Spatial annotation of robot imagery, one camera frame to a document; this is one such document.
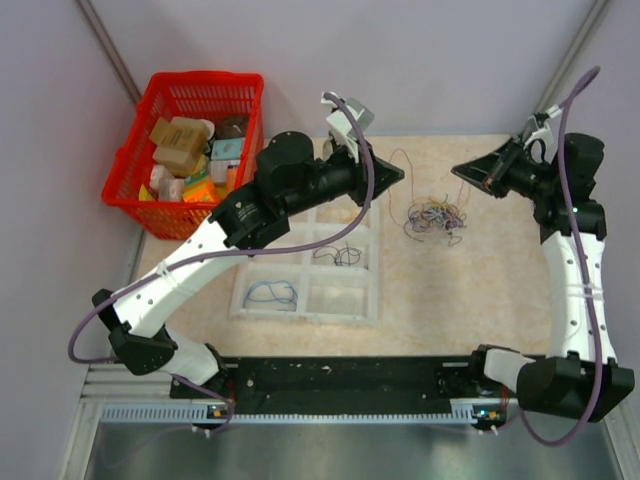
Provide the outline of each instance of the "metal frame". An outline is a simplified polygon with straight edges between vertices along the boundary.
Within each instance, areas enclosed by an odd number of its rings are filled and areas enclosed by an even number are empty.
[[[127,92],[127,95],[129,95],[129,99],[134,105],[137,105],[142,98],[140,90],[133,81],[133,77],[122,60],[118,49],[111,40],[107,29],[102,24],[102,20],[98,16],[98,12],[96,12],[95,7],[90,0],[74,0],[74,3],[78,6],[80,14],[91,29],[91,33],[93,33],[93,36],[98,41],[102,51],[109,59],[109,63],[111,63],[111,66],[113,67],[113,71],[117,75],[118,80],[120,80],[120,83]]]
[[[534,112],[543,112],[553,105],[554,99],[566,83],[567,77],[571,73],[580,54],[585,50],[589,41],[593,38],[594,33],[607,15],[611,2],[612,0],[595,0],[593,2],[591,10],[589,10],[571,45],[569,45],[569,49],[560,62],[556,73],[553,74],[547,88],[545,88],[540,100],[538,100],[533,110]]]

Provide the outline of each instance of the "string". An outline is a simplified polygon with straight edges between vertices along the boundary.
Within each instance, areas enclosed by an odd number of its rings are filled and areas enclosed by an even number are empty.
[[[460,189],[458,190],[458,197],[455,203],[448,202],[448,195],[444,200],[438,200],[435,197],[415,197],[414,187],[414,168],[409,154],[402,149],[396,148],[389,161],[393,160],[396,153],[401,152],[407,163],[411,173],[411,204],[407,209],[407,220],[403,223],[399,222],[393,215],[391,203],[393,201],[391,195],[391,189],[389,189],[389,216],[393,223],[402,228],[404,233],[417,242],[424,242],[428,236],[433,234],[445,234],[447,244],[449,246],[457,245],[462,241],[462,236],[459,231],[462,228],[466,228],[465,221],[467,215],[461,212],[461,208],[467,204],[471,196],[471,187],[467,184],[467,194],[463,199],[464,181],[460,183]]]
[[[285,297],[285,296],[276,294],[276,292],[273,289],[275,285],[284,285],[283,289],[289,290],[291,292],[291,296]],[[269,291],[269,293],[271,294],[271,298],[262,298],[262,297],[256,298],[255,295],[252,296],[256,292],[256,290],[260,288],[264,290],[263,287],[266,287],[266,289]],[[293,312],[296,310],[296,308],[298,308],[298,292],[296,292],[296,289],[287,280],[278,280],[277,282],[269,282],[265,280],[262,282],[254,283],[253,285],[251,285],[251,287],[249,287],[249,290],[247,290],[247,295],[244,297],[244,300],[242,301],[242,308],[247,308],[247,303],[249,302],[254,302],[254,303],[278,302],[283,305],[293,305],[292,309],[291,308],[279,309],[280,311],[283,311],[283,312]]]
[[[325,249],[333,249],[335,250],[335,253],[326,252],[326,253],[323,253],[322,255],[318,255],[318,252],[321,252],[322,250],[325,250]],[[357,263],[360,261],[360,258],[362,257],[362,250],[360,250],[359,248],[350,247],[349,244],[347,243],[347,246],[344,248],[337,248],[337,247],[334,247],[333,245],[325,245],[324,247],[320,247],[319,249],[313,252],[313,258],[315,259],[324,258],[324,257],[331,257],[331,259],[333,260],[333,264],[336,267],[345,267],[345,266],[352,267],[354,265],[357,265]]]

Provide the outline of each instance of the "toy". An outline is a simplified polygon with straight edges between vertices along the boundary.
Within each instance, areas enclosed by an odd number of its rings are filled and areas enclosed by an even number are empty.
[[[154,165],[151,169],[151,176],[149,177],[149,187],[154,190],[160,190],[160,185],[165,180],[171,180],[175,178],[171,175],[171,172],[164,165]]]
[[[184,180],[182,178],[172,178],[164,180],[160,184],[158,200],[161,202],[180,202],[184,191]]]

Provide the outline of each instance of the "red plastic basket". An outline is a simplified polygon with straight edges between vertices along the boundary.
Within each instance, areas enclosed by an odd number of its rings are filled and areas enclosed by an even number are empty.
[[[249,128],[235,188],[253,178],[256,154],[264,144],[261,98],[264,81],[255,73],[157,73],[136,108],[129,137],[118,150],[102,200],[119,207],[158,238],[184,240],[209,215],[215,203],[143,202],[140,186],[149,184],[155,145],[149,134],[159,117],[207,118],[214,124],[230,115],[249,115]]]

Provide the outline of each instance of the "yellow item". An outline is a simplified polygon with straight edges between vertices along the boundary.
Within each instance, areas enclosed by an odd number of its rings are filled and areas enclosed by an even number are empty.
[[[151,194],[151,192],[147,190],[147,187],[145,187],[144,185],[140,185],[140,191],[138,192],[138,200],[141,200],[143,202],[154,202],[156,199]]]
[[[190,176],[197,175],[203,170],[209,171],[209,157],[204,154],[200,155],[200,158],[198,158],[198,163],[193,169],[193,172],[191,172]]]

